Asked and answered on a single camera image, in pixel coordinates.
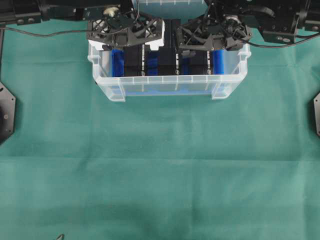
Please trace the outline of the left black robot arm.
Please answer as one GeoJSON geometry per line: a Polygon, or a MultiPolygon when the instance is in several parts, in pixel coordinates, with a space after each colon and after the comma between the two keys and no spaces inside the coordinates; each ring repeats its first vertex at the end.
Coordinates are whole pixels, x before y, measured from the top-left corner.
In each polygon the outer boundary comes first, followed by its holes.
{"type": "Polygon", "coordinates": [[[98,51],[123,50],[147,45],[152,51],[164,46],[165,22],[141,12],[131,0],[2,0],[0,29],[39,24],[49,20],[86,21],[84,31],[98,51]]]}

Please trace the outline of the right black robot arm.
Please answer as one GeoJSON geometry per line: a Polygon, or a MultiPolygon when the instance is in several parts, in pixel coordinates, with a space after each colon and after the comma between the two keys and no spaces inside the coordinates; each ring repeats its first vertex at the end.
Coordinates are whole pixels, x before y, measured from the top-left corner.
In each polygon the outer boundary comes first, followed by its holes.
{"type": "Polygon", "coordinates": [[[296,46],[320,36],[318,0],[207,0],[203,15],[175,30],[184,51],[237,51],[248,44],[265,49],[296,46]],[[265,45],[251,42],[256,29],[265,45]]]}

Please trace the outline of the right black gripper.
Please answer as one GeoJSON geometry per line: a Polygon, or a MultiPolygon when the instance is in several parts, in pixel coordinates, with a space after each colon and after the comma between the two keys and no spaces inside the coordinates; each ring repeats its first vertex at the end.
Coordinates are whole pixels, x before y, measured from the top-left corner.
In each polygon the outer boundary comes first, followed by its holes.
{"type": "MultiPolygon", "coordinates": [[[[177,27],[179,49],[241,49],[251,39],[251,28],[236,16],[221,20],[199,16],[177,27]]],[[[183,50],[183,57],[194,57],[195,50],[183,50]]]]}

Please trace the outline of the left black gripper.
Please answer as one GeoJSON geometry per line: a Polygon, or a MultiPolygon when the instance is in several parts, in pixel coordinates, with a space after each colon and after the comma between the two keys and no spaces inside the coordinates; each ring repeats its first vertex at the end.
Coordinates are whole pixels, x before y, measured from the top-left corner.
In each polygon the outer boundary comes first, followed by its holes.
{"type": "Polygon", "coordinates": [[[102,43],[103,51],[112,47],[132,47],[160,40],[163,36],[163,19],[149,14],[135,18],[133,14],[117,14],[90,20],[86,38],[102,43]]]}

